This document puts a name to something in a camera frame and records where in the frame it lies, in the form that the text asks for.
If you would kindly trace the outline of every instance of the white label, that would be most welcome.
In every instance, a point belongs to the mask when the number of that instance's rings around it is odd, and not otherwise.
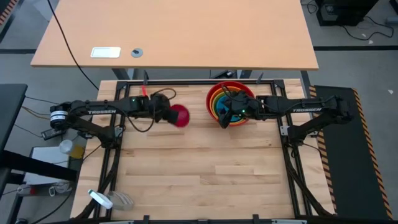
[[[93,47],[91,58],[118,58],[120,47]]]
[[[66,111],[54,111],[50,114],[50,116],[54,116],[54,115],[68,115],[68,112]]]
[[[65,119],[65,116],[62,116],[62,115],[60,115],[60,116],[52,116],[50,121],[53,121],[55,119]]]

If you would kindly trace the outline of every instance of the desk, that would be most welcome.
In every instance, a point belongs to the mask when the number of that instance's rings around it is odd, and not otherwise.
[[[116,83],[102,81],[98,100],[114,100]],[[304,97],[299,79],[286,79],[284,84],[289,98]],[[149,85],[147,92],[164,87]],[[167,87],[177,91],[172,104],[183,104],[190,110],[190,124],[178,129],[160,122],[149,132],[138,133],[126,123],[116,190],[129,194],[135,207],[128,212],[114,210],[112,220],[142,220],[144,215],[150,215],[151,220],[250,219],[253,214],[293,218],[277,121],[250,120],[243,126],[221,129],[205,106],[212,85]],[[255,95],[271,95],[269,85],[248,87]],[[139,85],[130,88],[130,95],[140,94]],[[292,119],[301,124],[310,117],[302,113],[293,114]],[[109,115],[93,118],[102,126],[109,125],[109,120]],[[142,129],[150,121],[139,119],[135,123]],[[315,138],[305,142],[317,146]],[[86,154],[99,144],[97,139],[88,141]],[[319,152],[308,146],[299,150],[308,188],[333,212]],[[83,163],[71,217],[90,201],[87,191],[98,188],[103,156],[104,151],[98,150]],[[301,199],[299,203],[304,213]]]
[[[296,0],[61,0],[55,13],[82,67],[318,69]],[[93,47],[121,54],[91,58]],[[54,19],[31,65],[76,66]]]

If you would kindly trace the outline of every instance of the wooden board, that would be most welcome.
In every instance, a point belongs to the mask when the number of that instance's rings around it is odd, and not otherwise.
[[[285,85],[289,98],[303,98],[300,80],[285,80]],[[98,99],[112,100],[115,86],[115,81],[102,81]],[[148,86],[148,94],[163,87]],[[142,220],[144,215],[153,220],[242,219],[255,213],[260,218],[292,218],[276,121],[249,121],[221,129],[205,106],[211,85],[167,87],[177,91],[172,103],[190,110],[190,124],[178,129],[160,122],[149,132],[138,133],[127,122],[116,190],[130,195],[135,207],[128,212],[114,211],[113,220]],[[248,87],[255,95],[271,94],[268,85]],[[131,88],[131,95],[140,93],[139,86]],[[306,113],[293,115],[295,124],[307,120]],[[109,116],[95,116],[93,122],[106,126]],[[135,121],[141,129],[149,123]],[[305,142],[317,145],[315,139]],[[98,145],[97,139],[88,141],[86,154]],[[87,191],[97,189],[103,154],[103,150],[96,151],[83,163],[71,217],[90,200]],[[333,212],[318,151],[303,146],[300,155],[308,188]]]
[[[83,67],[318,69],[298,0],[61,0],[55,13]],[[31,65],[76,66],[54,19]]]

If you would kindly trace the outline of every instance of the metal clamp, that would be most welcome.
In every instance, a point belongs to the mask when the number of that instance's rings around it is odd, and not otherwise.
[[[287,129],[289,128],[289,126],[281,126],[279,127],[280,129],[280,135],[282,136],[288,136],[288,132]],[[309,136],[313,137],[313,136],[318,136],[318,131],[313,131],[311,133],[308,134]]]

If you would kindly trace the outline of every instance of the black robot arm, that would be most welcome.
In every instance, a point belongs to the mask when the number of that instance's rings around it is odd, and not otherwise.
[[[50,125],[55,130],[76,129],[96,136],[103,147],[112,147],[117,135],[114,127],[102,127],[86,121],[81,116],[90,114],[121,114],[132,118],[152,118],[157,123],[161,119],[175,124],[178,111],[170,109],[169,99],[156,93],[148,96],[130,96],[117,101],[73,101],[50,108]]]
[[[226,128],[233,115],[244,119],[275,119],[291,113],[319,112],[320,116],[300,125],[287,127],[290,143],[301,145],[305,137],[329,124],[345,124],[352,120],[348,102],[339,96],[290,100],[283,96],[248,96],[244,91],[230,91],[223,102],[224,109],[218,111],[218,122]]]

